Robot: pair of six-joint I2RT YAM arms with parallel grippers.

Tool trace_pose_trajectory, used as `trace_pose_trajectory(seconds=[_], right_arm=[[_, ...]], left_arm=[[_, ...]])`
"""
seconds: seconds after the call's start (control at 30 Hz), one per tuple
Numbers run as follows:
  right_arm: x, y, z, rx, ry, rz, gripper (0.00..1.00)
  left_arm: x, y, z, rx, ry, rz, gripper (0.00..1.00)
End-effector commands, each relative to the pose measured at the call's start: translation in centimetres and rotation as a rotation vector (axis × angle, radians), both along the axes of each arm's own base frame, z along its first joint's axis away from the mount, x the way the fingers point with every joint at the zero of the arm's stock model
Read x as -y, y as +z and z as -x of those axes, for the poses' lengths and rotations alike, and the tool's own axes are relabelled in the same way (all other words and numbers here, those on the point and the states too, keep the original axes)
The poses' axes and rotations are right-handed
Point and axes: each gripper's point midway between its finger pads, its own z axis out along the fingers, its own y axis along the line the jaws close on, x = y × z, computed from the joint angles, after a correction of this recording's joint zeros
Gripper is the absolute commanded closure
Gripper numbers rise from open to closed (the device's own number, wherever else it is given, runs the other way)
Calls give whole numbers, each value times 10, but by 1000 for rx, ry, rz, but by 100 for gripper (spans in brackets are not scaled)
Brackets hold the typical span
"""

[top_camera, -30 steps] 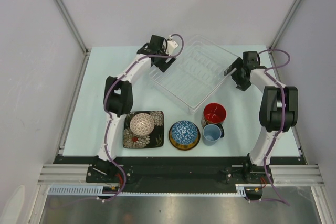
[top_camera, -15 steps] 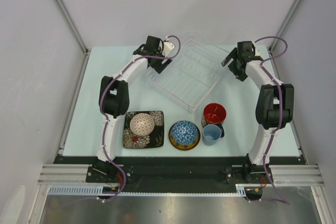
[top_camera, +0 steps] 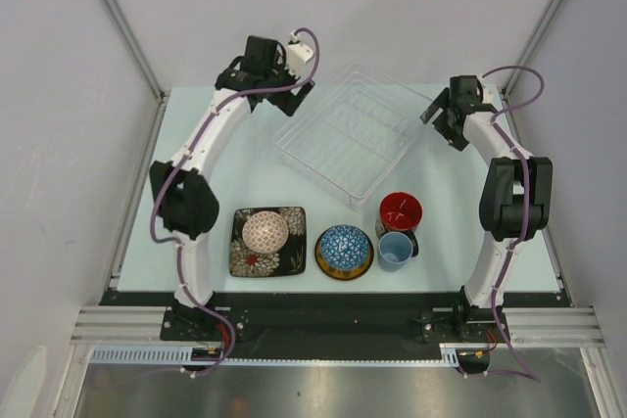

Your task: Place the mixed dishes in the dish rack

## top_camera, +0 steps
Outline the blue white patterned bowl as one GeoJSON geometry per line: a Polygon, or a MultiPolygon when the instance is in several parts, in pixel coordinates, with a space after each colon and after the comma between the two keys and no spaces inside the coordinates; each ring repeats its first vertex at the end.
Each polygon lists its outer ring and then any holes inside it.
{"type": "Polygon", "coordinates": [[[362,268],[370,256],[366,234],[358,227],[346,224],[328,228],[320,237],[319,249],[322,260],[340,271],[362,268]]]}

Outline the red white patterned bowl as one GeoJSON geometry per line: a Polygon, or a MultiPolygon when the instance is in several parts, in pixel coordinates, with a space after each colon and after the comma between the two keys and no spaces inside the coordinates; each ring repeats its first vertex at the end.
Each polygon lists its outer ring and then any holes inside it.
{"type": "Polygon", "coordinates": [[[242,228],[242,239],[246,246],[260,254],[277,253],[288,237],[287,222],[278,212],[270,210],[252,214],[242,228]]]}

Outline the white wire dish rack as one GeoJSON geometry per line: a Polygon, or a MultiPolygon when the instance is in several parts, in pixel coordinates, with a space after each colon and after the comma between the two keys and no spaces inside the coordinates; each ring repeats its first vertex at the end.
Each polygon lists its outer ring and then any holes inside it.
{"type": "Polygon", "coordinates": [[[274,143],[293,169],[360,209],[417,142],[431,101],[423,85],[353,62],[308,97],[274,143]]]}

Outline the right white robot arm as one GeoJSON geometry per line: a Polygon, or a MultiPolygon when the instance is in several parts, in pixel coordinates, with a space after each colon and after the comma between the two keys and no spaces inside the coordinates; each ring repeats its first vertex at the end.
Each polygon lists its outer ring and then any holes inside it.
{"type": "Polygon", "coordinates": [[[483,243],[451,319],[454,333],[464,341],[476,340],[487,327],[503,326],[510,269],[550,216],[553,163],[515,142],[498,124],[501,114],[478,77],[459,75],[421,116],[454,149],[472,146],[488,167],[478,207],[483,243]]]}

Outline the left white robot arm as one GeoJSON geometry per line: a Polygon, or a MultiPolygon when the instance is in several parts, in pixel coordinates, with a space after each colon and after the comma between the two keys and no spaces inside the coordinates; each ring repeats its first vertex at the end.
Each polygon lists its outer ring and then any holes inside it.
{"type": "Polygon", "coordinates": [[[174,297],[188,307],[181,325],[195,339],[208,338],[217,321],[234,329],[223,315],[207,307],[215,292],[204,272],[210,267],[207,239],[219,215],[209,177],[235,130],[258,104],[269,101],[292,116],[314,88],[315,72],[312,69],[301,78],[290,70],[257,75],[235,68],[224,70],[190,138],[172,159],[154,161],[149,168],[153,196],[149,234],[154,243],[174,247],[174,297]]]}

